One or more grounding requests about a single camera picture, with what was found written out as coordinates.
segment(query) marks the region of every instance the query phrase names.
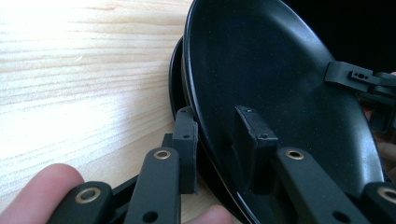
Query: hole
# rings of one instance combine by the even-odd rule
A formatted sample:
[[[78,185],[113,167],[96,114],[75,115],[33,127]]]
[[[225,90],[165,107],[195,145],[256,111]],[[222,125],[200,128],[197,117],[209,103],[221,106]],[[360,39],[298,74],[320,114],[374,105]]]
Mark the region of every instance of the hole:
[[[289,158],[294,159],[294,160],[297,160],[297,161],[302,160],[302,159],[304,158],[303,153],[298,152],[298,151],[295,151],[295,150],[288,150],[288,151],[286,152],[286,155],[287,155]]]
[[[166,150],[160,150],[154,153],[154,157],[158,160],[166,160],[171,156],[171,153]]]
[[[259,139],[266,139],[267,137],[268,137],[268,134],[266,134],[266,133],[259,135]]]
[[[335,211],[332,213],[332,216],[335,217],[339,222],[342,223],[350,223],[350,218],[342,212]]]
[[[143,215],[143,221],[146,223],[155,222],[158,219],[158,214],[156,212],[147,212]]]
[[[77,203],[90,203],[95,201],[100,195],[99,188],[87,188],[78,193],[76,196]]]
[[[396,203],[396,190],[380,187],[377,190],[378,194],[390,203]]]

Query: light wood table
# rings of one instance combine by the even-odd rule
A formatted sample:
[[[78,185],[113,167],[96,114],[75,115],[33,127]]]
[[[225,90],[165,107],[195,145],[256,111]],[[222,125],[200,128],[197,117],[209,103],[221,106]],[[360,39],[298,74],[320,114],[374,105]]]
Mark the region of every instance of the light wood table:
[[[191,0],[0,3],[0,212],[67,163],[113,188],[173,130],[168,69]],[[219,203],[201,183],[182,220]]]

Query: wood grain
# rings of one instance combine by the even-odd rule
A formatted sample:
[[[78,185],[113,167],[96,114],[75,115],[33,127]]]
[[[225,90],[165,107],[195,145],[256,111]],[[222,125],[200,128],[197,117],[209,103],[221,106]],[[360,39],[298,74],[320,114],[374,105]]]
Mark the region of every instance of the wood grain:
[[[0,211],[52,163],[112,187],[139,173],[173,129],[168,67],[190,5],[0,4]],[[183,196],[182,220],[214,203],[201,184]]]

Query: black oval dish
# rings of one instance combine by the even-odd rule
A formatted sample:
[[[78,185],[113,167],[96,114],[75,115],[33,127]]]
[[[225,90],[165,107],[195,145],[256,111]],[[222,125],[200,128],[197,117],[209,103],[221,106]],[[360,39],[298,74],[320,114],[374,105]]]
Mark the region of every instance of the black oval dish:
[[[243,221],[276,222],[269,196],[241,190],[230,169],[236,166],[230,160],[236,105],[259,111],[280,147],[308,151],[350,197],[382,181],[359,102],[323,82],[334,58],[284,3],[196,0],[178,45],[170,70],[173,110],[192,106],[200,141],[223,185],[210,188],[232,197]],[[227,192],[219,192],[224,186]]]

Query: finger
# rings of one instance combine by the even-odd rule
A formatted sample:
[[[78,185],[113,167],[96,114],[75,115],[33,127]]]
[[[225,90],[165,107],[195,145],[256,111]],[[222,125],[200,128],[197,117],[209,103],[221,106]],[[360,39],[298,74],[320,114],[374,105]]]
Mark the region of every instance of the finger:
[[[379,156],[390,161],[396,161],[396,146],[389,143],[378,143]]]
[[[208,208],[198,217],[186,222],[185,224],[232,224],[233,217],[220,205],[214,205]]]
[[[84,181],[65,164],[53,164],[40,171],[0,215],[0,223],[46,223],[58,203],[73,187]]]

